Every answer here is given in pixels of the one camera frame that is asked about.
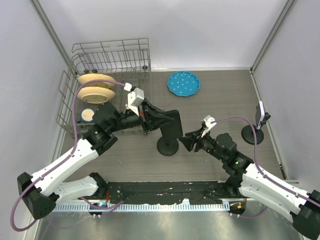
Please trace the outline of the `black phone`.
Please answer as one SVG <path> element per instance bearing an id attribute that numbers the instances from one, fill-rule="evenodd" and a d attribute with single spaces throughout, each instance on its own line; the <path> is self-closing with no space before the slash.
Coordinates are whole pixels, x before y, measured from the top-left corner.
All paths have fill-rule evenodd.
<path id="1" fill-rule="evenodd" d="M 183 136 L 182 123 L 178 110 L 170 110 L 164 113 L 165 116 L 172 118 L 169 123 L 160 128 L 165 140 L 178 139 Z"/>

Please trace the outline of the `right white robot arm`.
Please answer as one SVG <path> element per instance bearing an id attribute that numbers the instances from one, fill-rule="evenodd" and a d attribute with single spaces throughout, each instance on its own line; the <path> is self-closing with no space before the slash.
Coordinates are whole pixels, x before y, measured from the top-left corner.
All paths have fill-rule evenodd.
<path id="1" fill-rule="evenodd" d="M 320 193 L 308 192 L 272 175 L 237 149 L 228 133 L 212 138 L 203 129 L 188 132 L 179 138 L 191 152 L 205 151 L 222 162 L 229 175 L 226 193 L 233 198 L 242 195 L 254 199 L 274 210 L 289 222 L 301 235 L 310 240 L 320 236 Z"/>

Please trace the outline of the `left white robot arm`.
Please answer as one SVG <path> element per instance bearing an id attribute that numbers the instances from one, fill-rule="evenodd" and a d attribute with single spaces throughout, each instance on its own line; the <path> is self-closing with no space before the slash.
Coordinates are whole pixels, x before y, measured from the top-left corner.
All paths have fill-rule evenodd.
<path id="1" fill-rule="evenodd" d="M 114 132 L 136 126 L 142 126 L 145 132 L 160 129 L 162 143 L 176 141 L 182 136 L 178 110 L 164 111 L 147 99 L 137 110 L 137 113 L 131 109 L 120 113 L 111 102 L 99 105 L 93 115 L 94 124 L 82 138 L 74 139 L 72 149 L 42 170 L 18 176 L 19 194 L 35 220 L 46 217 L 56 205 L 69 200 L 89 196 L 100 200 L 106 195 L 108 184 L 96 172 L 77 181 L 65 182 L 65 179 L 109 150 L 118 140 Z"/>

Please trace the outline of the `blue dotted plate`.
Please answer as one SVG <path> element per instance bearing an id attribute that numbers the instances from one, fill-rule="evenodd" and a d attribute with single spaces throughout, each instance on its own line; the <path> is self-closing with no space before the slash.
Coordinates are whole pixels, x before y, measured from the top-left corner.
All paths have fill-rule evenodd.
<path id="1" fill-rule="evenodd" d="M 198 77 L 188 71 L 177 71 L 168 77 L 167 87 L 171 93 L 178 97 L 189 97 L 200 89 Z"/>

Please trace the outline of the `lower beige plate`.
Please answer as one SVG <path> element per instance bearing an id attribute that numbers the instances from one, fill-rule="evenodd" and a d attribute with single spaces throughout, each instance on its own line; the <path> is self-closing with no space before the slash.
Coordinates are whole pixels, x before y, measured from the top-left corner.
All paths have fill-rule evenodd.
<path id="1" fill-rule="evenodd" d="M 112 100 L 115 92 L 104 87 L 89 86 L 83 87 L 76 97 L 89 104 L 103 104 Z"/>

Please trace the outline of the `blue mug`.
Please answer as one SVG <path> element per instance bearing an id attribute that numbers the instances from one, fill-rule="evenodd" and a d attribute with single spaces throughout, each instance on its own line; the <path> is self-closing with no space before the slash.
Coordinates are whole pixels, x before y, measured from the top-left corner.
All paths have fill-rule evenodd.
<path id="1" fill-rule="evenodd" d="M 95 122 L 93 119 L 94 115 L 95 115 L 95 111 L 93 109 L 86 108 L 81 112 L 80 117 L 76 120 L 76 123 L 92 124 Z"/>

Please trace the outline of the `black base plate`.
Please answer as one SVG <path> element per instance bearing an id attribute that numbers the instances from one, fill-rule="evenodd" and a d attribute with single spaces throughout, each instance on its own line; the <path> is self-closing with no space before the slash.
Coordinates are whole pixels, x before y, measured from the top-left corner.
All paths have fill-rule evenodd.
<path id="1" fill-rule="evenodd" d="M 240 191 L 219 181 L 108 182 L 97 193 L 82 193 L 87 200 L 123 201 L 131 205 L 173 205 L 189 200 L 191 205 L 219 204 L 223 199 L 243 199 Z"/>

